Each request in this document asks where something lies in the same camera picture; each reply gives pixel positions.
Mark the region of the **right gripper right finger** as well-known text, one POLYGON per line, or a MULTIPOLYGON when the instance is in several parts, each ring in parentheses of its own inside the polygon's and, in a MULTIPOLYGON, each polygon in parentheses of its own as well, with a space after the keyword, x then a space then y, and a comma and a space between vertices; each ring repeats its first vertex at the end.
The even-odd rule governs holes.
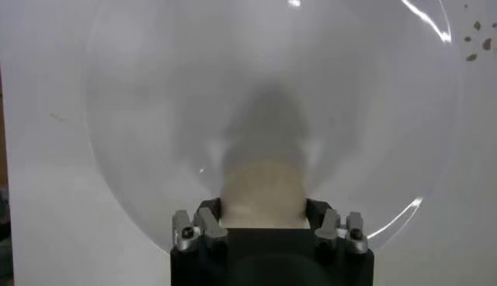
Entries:
POLYGON ((336 250, 342 239, 347 253, 362 255, 368 252, 368 238, 363 232, 363 217, 352 211, 342 223, 341 215, 325 201, 306 200, 305 215, 318 245, 324 243, 336 250))

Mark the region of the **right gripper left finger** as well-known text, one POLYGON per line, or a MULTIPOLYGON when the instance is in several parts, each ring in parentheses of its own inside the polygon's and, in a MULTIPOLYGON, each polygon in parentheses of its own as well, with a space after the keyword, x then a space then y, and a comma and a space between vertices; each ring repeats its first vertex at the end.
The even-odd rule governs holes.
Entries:
POLYGON ((221 223, 221 199, 202 201, 193 220, 186 210, 178 210, 172 216, 173 249, 189 253, 197 251, 201 243, 212 248, 217 242, 228 241, 228 230, 221 223))

